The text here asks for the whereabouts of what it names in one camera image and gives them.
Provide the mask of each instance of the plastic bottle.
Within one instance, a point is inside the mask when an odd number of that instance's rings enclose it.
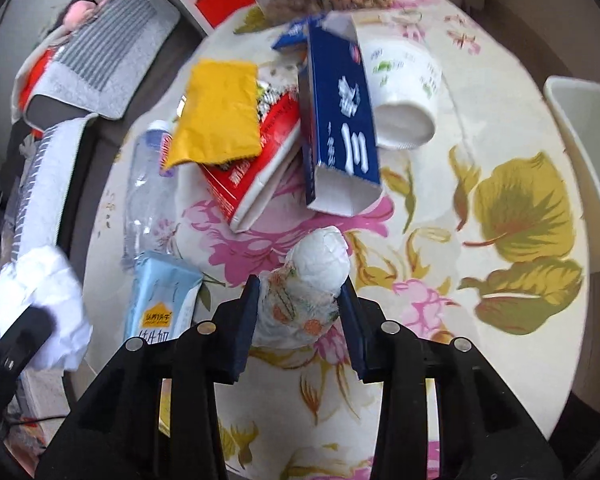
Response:
[[[136,139],[126,187],[122,265],[134,266],[144,251],[174,253],[177,168],[163,171],[171,143],[171,126],[154,121]]]

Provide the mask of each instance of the crumpled tissue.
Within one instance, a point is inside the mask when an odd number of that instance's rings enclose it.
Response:
[[[56,247],[32,249],[0,270],[0,337],[30,305],[44,308],[56,326],[27,367],[77,370],[93,327],[85,316],[80,282]]]
[[[293,349],[315,343],[338,319],[336,298],[350,270],[347,243],[334,227],[316,229],[260,278],[253,346]]]

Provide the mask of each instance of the paper cup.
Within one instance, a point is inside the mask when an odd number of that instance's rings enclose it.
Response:
[[[442,70],[424,47],[407,39],[360,44],[378,146],[417,148],[436,131]]]

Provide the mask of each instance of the yellow paper bag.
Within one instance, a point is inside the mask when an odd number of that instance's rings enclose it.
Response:
[[[165,169],[260,155],[257,74],[256,64],[242,61],[203,59],[193,67]]]

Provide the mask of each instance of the silver rivet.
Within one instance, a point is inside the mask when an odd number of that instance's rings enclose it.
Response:
[[[465,339],[464,337],[459,337],[454,341],[454,346],[461,352],[468,352],[471,350],[471,341]]]
[[[132,337],[125,343],[125,348],[130,352],[135,352],[142,348],[142,342],[144,340],[141,337]]]
[[[198,325],[198,333],[202,335],[209,335],[216,331],[216,325],[211,321],[203,321]]]
[[[398,325],[395,321],[385,321],[382,323],[382,325],[380,325],[380,328],[387,334],[397,334],[400,332],[400,325]]]

